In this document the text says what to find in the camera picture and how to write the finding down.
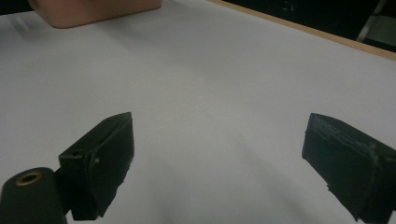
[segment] pink box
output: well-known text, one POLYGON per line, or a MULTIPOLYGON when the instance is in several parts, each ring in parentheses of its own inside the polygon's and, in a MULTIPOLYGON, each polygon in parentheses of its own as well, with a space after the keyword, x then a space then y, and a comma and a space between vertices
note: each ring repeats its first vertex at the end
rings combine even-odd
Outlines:
POLYGON ((70 28, 161 7, 161 0, 28 0, 49 25, 70 28))

